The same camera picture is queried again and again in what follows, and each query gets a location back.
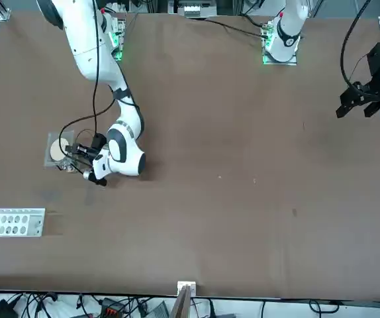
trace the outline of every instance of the cable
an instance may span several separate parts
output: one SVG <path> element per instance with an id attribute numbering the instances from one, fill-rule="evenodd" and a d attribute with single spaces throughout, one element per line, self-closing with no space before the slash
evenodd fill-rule
<path id="1" fill-rule="evenodd" d="M 83 174 L 83 172 L 80 170 L 80 169 L 78 169 L 77 168 L 77 166 L 75 165 L 75 164 L 70 164 L 70 166 L 72 167 L 72 168 L 74 168 L 75 170 L 77 170 L 80 174 Z"/>
<path id="2" fill-rule="evenodd" d="M 197 316 L 197 318 L 199 318 L 199 312 L 197 311 L 197 306 L 196 306 L 195 300 L 192 298 L 191 302 L 193 303 L 193 306 L 195 306 L 196 316 Z"/>
<path id="3" fill-rule="evenodd" d="M 365 54 L 365 55 L 363 55 L 363 56 L 362 56 L 362 57 L 356 62 L 355 67 L 354 67 L 354 70 L 353 70 L 352 73 L 350 74 L 349 81 L 350 81 L 350 79 L 352 78 L 353 74 L 355 73 L 355 70 L 356 70 L 357 65 L 359 64 L 359 62 L 360 62 L 364 57 L 366 57 L 367 55 L 368 55 L 368 53 Z"/>
<path id="4" fill-rule="evenodd" d="M 97 91 L 97 85 L 99 84 L 99 62 L 100 62 L 100 53 L 99 53 L 99 25 L 97 24 L 97 11 L 96 11 L 96 2 L 95 0 L 92 0 L 93 2 L 93 15 L 95 16 L 95 28 L 96 28 L 96 49 L 97 49 L 97 66 L 96 66 L 96 82 L 95 82 L 95 88 L 93 90 L 93 115 L 95 117 L 95 134 L 97 133 L 97 116 L 96 116 L 96 91 Z"/>
<path id="5" fill-rule="evenodd" d="M 365 11 L 365 9 L 367 8 L 367 6 L 369 5 L 370 2 L 371 2 L 371 0 L 367 0 L 363 4 L 362 8 L 357 13 L 354 21 L 350 25 L 348 33 L 346 33 L 346 36 L 345 36 L 345 38 L 343 40 L 342 51 L 340 53 L 340 70 L 342 71 L 342 76 L 343 76 L 344 81 L 349 85 L 350 88 L 352 88 L 356 93 L 360 94 L 361 96 L 372 98 L 372 99 L 374 99 L 374 100 L 377 101 L 377 100 L 379 100 L 379 98 L 378 98 L 379 96 L 378 95 L 365 93 L 365 92 L 361 91 L 360 89 L 358 89 L 354 84 L 350 83 L 350 80 L 348 79 L 348 77 L 347 77 L 347 75 L 346 75 L 346 73 L 344 71 L 344 51 L 346 50 L 346 44 L 348 43 L 349 36 L 351 35 L 352 31 L 354 30 L 354 28 L 356 26 L 357 21 L 359 20 L 359 18 L 361 17 L 362 13 Z"/>
<path id="6" fill-rule="evenodd" d="M 315 305 L 318 307 L 318 310 L 315 309 L 315 308 L 312 306 L 312 303 L 315 303 Z M 321 315 L 322 315 L 323 313 L 325 313 L 325 314 L 331 314 L 331 313 L 336 313 L 337 311 L 339 311 L 339 309 L 340 309 L 340 304 L 336 303 L 335 305 L 337 306 L 335 309 L 333 309 L 333 310 L 329 310 L 329 311 L 324 311 L 324 310 L 321 309 L 321 306 L 320 306 L 319 302 L 317 302 L 316 300 L 313 300 L 313 299 L 310 299 L 310 300 L 309 300 L 309 308 L 310 308 L 310 310 L 312 310 L 314 313 L 319 314 L 319 317 L 320 317 L 320 318 L 321 318 Z"/>
<path id="7" fill-rule="evenodd" d="M 263 23 L 256 23 L 255 21 L 253 21 L 253 19 L 251 17 L 249 17 L 248 15 L 244 15 L 244 14 L 241 14 L 240 16 L 246 18 L 249 20 L 250 23 L 252 23 L 255 27 L 258 27 L 258 28 L 261 28 L 263 26 Z"/>
<path id="8" fill-rule="evenodd" d="M 249 31 L 245 31 L 245 30 L 242 30 L 241 28 L 236 28 L 235 26 L 231 26 L 231 25 L 226 25 L 224 23 L 221 23 L 221 22 L 218 22 L 218 21 L 213 21 L 213 20 L 205 20 L 206 22 L 210 22 L 210 23 L 214 23 L 216 25 L 222 25 L 223 27 L 226 27 L 226 28 L 231 28 L 232 30 L 236 30 L 238 32 L 242 32 L 242 33 L 245 33 L 245 34 L 249 34 L 249 35 L 252 35 L 252 36 L 256 36 L 258 38 L 267 38 L 266 35 L 261 35 L 261 34 L 256 34 L 256 33 L 252 33 L 252 32 L 249 32 Z"/>
<path id="9" fill-rule="evenodd" d="M 148 299 L 142 301 L 140 304 L 143 305 L 144 303 L 147 303 L 148 301 L 150 301 L 153 297 L 149 297 Z M 127 317 L 131 317 L 131 314 L 134 313 L 136 311 L 136 309 L 138 309 L 138 306 L 135 307 L 130 313 L 128 313 L 127 315 L 125 315 L 123 318 L 127 318 Z"/>
<path id="10" fill-rule="evenodd" d="M 95 301 L 97 301 L 97 303 L 102 306 L 103 304 L 103 300 L 102 299 L 97 299 L 94 295 L 90 295 Z"/>
<path id="11" fill-rule="evenodd" d="M 315 309 L 312 307 L 312 305 L 311 305 L 312 302 L 314 302 L 314 303 L 318 306 L 318 310 L 315 310 Z M 317 313 L 318 316 L 319 316 L 319 318 L 321 318 L 321 315 L 322 315 L 321 306 L 320 306 L 320 304 L 319 304 L 316 300 L 310 300 L 310 301 L 309 301 L 309 308 L 310 308 L 310 310 L 312 310 L 314 313 Z"/>
<path id="12" fill-rule="evenodd" d="M 244 15 L 247 15 L 250 10 L 252 10 L 258 3 L 259 3 L 259 8 L 263 5 L 263 3 L 265 2 L 265 0 L 257 0 L 245 13 L 243 13 Z"/>
<path id="13" fill-rule="evenodd" d="M 278 13 L 277 13 L 276 17 L 278 17 L 278 16 L 279 16 L 279 14 L 280 14 L 280 13 L 282 13 L 282 12 L 284 11 L 284 9 L 285 9 L 285 7 L 284 7 L 284 8 L 282 8 L 282 10 L 278 11 Z"/>
<path id="14" fill-rule="evenodd" d="M 267 302 L 264 301 L 264 302 L 262 303 L 262 308 L 260 307 L 261 315 L 258 315 L 259 318 L 263 318 L 263 310 L 265 309 L 265 304 L 266 304 L 266 303 L 267 303 Z"/>
<path id="15" fill-rule="evenodd" d="M 75 124 L 75 123 L 78 123 L 79 121 L 84 121 L 84 120 L 86 120 L 86 119 L 90 119 L 90 118 L 92 118 L 92 117 L 94 117 L 94 116 L 99 116 L 99 115 L 102 115 L 103 113 L 106 113 L 106 112 L 112 107 L 112 105 L 114 104 L 114 102 L 115 102 L 115 99 L 112 100 L 112 103 L 111 103 L 108 107 L 106 107 L 106 108 L 103 109 L 102 111 L 96 113 L 95 115 L 89 115 L 89 116 L 84 116 L 84 117 L 80 117 L 80 118 L 78 118 L 78 119 L 75 119 L 75 120 L 69 122 L 68 124 L 66 124 L 66 125 L 61 129 L 61 131 L 60 131 L 60 133 L 59 133 L 59 139 L 58 139 L 58 140 L 59 140 L 59 148 L 60 148 L 60 150 L 62 151 L 62 154 L 64 154 L 65 157 L 70 158 L 70 159 L 72 159 L 72 160 L 75 160 L 75 161 L 77 161 L 77 162 L 79 162 L 79 163 L 81 163 L 81 164 L 85 164 L 86 166 L 88 166 L 88 167 L 91 168 L 91 165 L 88 164 L 87 162 L 84 162 L 84 161 L 82 161 L 82 160 L 79 160 L 79 159 L 74 158 L 74 157 L 70 156 L 69 154 L 67 154 L 67 153 L 64 151 L 64 149 L 61 147 L 61 144 L 60 144 L 60 137 L 62 136 L 62 133 L 65 131 L 65 129 L 67 129 L 69 126 L 71 126 L 71 125 L 73 125 L 73 124 Z"/>
<path id="16" fill-rule="evenodd" d="M 94 134 L 91 134 L 90 131 L 93 132 L 93 133 L 95 132 L 93 129 L 89 129 L 89 128 L 81 129 L 80 132 L 77 134 L 77 136 L 76 136 L 74 142 L 77 142 L 78 137 L 79 137 L 82 133 L 84 133 L 84 132 L 88 133 L 88 134 L 91 136 L 91 138 L 93 138 L 93 137 L 94 137 Z"/>

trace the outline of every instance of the perforated metal plate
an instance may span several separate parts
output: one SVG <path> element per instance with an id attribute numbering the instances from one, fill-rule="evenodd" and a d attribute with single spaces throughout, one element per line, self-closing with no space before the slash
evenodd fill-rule
<path id="1" fill-rule="evenodd" d="M 46 209 L 0 209 L 0 237 L 41 237 Z"/>

